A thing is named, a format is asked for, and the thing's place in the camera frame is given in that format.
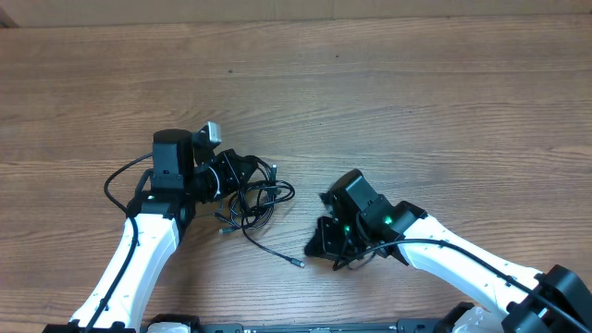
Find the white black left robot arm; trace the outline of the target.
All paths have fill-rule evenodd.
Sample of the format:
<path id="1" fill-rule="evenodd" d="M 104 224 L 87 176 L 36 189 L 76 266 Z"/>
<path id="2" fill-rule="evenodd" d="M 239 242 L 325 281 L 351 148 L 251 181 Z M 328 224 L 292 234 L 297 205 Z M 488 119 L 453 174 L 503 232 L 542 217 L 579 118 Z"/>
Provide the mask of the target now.
<path id="1" fill-rule="evenodd" d="M 164 129 L 154 134 L 151 168 L 126 216 L 120 243 L 87 301 L 63 325 L 47 332 L 138 332 L 162 269 L 179 247 L 195 206 L 218 201 L 244 187 L 257 169 L 255 158 L 228 149 L 214 152 L 219 127 L 200 131 Z"/>

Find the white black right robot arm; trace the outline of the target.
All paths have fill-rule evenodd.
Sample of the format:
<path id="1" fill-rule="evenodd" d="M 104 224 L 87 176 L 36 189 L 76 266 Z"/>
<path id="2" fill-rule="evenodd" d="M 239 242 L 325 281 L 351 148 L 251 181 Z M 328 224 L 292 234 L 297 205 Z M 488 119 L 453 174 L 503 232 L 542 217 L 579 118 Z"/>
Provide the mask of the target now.
<path id="1" fill-rule="evenodd" d="M 392 204 L 353 169 L 319 195 L 306 255 L 338 271 L 367 255 L 394 258 L 430 273 L 468 297 L 434 326 L 436 332 L 588 332 L 591 291 L 562 265 L 544 273 L 490 253 L 444 227 L 425 209 Z"/>

